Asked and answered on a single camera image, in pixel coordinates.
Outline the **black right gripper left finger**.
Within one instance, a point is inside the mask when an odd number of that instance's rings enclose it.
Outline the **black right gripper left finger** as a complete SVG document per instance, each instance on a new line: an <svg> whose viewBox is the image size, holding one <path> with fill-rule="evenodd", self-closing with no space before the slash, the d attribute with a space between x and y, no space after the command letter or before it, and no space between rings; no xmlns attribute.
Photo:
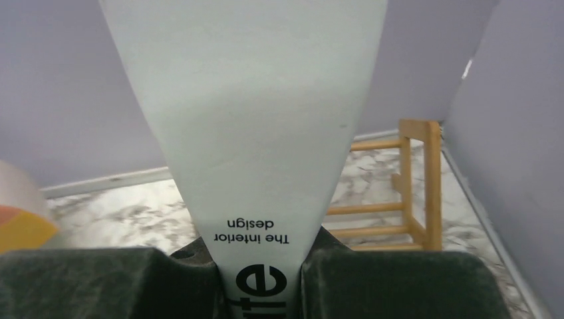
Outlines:
<svg viewBox="0 0 564 319"><path fill-rule="evenodd" d="M226 318L201 239L154 247L11 251L1 256L2 318Z"/></svg>

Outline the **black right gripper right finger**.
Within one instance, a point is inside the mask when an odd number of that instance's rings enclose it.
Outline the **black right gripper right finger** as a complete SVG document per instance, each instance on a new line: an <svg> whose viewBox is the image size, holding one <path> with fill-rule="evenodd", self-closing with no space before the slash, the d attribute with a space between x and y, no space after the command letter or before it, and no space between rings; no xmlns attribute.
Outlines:
<svg viewBox="0 0 564 319"><path fill-rule="evenodd" d="M302 318L509 319L492 272L456 251L354 251L320 229L301 268Z"/></svg>

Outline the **wooden book rack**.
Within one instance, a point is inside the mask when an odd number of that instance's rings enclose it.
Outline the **wooden book rack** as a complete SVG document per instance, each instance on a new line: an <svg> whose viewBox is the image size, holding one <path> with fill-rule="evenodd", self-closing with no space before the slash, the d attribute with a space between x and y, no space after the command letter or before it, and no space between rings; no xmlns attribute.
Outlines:
<svg viewBox="0 0 564 319"><path fill-rule="evenodd" d="M413 213L412 147L411 141L422 142L424 151L424 219L422 225ZM354 246L356 251L440 251L442 250L442 182L441 182L441 127L437 121L403 118L398 123L395 140L355 142L351 152L372 150L399 150L399 172L390 175L392 189L400 201L331 207L327 215L358 215L365 213L402 213L401 224L364 228L334 229L329 232L338 239L364 238L383 235L408 235L410 243L393 245Z"/></svg>

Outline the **white Decorate book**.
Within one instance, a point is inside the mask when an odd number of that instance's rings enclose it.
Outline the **white Decorate book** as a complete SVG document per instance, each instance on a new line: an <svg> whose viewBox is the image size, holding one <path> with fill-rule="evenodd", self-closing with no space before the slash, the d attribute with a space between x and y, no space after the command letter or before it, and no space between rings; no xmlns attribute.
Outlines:
<svg viewBox="0 0 564 319"><path fill-rule="evenodd" d="M101 1L234 318L298 318L386 1Z"/></svg>

